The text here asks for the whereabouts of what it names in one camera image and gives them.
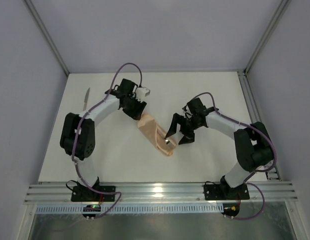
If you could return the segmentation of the peach satin cloth napkin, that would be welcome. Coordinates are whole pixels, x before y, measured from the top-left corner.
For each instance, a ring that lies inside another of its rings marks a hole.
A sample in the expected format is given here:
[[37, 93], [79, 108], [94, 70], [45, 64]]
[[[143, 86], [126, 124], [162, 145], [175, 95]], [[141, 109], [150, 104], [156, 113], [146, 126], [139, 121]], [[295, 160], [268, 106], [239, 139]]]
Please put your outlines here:
[[166, 145], [164, 139], [157, 133], [159, 129], [166, 136], [166, 131], [158, 124], [156, 119], [148, 114], [143, 113], [140, 120], [137, 121], [137, 128], [148, 139], [148, 141], [163, 155], [169, 157], [174, 153], [177, 147], [177, 142], [173, 137], [169, 137], [171, 142], [175, 145], [175, 148]]

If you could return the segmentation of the pink handled table knife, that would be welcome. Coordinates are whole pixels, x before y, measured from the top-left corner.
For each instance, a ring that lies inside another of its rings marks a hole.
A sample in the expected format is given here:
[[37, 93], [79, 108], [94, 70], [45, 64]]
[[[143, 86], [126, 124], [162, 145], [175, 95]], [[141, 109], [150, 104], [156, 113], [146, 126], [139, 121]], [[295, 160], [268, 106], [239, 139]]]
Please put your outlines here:
[[87, 109], [88, 99], [90, 95], [90, 87], [87, 89], [85, 96], [84, 96], [84, 104], [83, 104], [83, 110], [85, 111]]

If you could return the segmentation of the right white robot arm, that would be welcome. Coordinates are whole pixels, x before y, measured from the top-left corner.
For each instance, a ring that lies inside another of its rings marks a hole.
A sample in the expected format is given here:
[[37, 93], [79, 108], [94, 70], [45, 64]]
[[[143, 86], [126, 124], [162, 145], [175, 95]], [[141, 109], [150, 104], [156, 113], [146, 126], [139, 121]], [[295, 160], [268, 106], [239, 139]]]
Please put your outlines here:
[[246, 124], [234, 120], [212, 106], [207, 108], [199, 97], [190, 100], [183, 108], [184, 114], [175, 113], [165, 135], [168, 139], [176, 132], [183, 137], [179, 145], [195, 141], [195, 130], [205, 127], [219, 131], [234, 140], [237, 162], [219, 183], [204, 184], [206, 200], [248, 200], [246, 183], [260, 167], [275, 159], [275, 150], [262, 122]]

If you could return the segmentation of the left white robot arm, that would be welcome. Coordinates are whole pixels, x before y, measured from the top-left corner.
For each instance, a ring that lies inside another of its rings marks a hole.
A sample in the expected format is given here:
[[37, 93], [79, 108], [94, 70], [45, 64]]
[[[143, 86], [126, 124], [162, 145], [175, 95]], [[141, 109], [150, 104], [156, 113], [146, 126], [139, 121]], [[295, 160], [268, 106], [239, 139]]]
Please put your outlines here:
[[122, 110], [135, 121], [140, 120], [147, 105], [145, 98], [150, 94], [146, 87], [129, 79], [122, 79], [119, 85], [111, 85], [103, 99], [79, 114], [68, 113], [64, 119], [60, 137], [60, 147], [71, 157], [77, 173], [77, 181], [72, 189], [73, 202], [96, 202], [101, 195], [115, 195], [102, 191], [93, 161], [96, 147], [96, 128], [110, 114]]

